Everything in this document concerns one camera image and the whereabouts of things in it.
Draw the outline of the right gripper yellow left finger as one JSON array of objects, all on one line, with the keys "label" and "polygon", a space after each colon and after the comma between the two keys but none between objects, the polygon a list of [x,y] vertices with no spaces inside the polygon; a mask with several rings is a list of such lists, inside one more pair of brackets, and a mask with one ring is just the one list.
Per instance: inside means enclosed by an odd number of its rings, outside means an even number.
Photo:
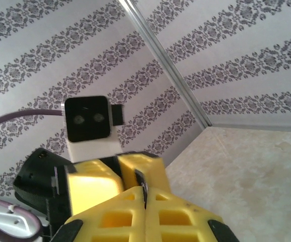
[{"label": "right gripper yellow left finger", "polygon": [[70,217],[51,241],[145,241],[143,188],[130,188]]}]

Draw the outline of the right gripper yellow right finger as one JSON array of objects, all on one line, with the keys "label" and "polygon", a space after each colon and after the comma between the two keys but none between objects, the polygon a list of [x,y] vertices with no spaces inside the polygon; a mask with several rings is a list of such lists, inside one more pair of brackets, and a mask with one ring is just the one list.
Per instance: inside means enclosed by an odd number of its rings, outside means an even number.
[{"label": "right gripper yellow right finger", "polygon": [[149,188],[145,210],[146,241],[238,241],[223,219],[157,188]]}]

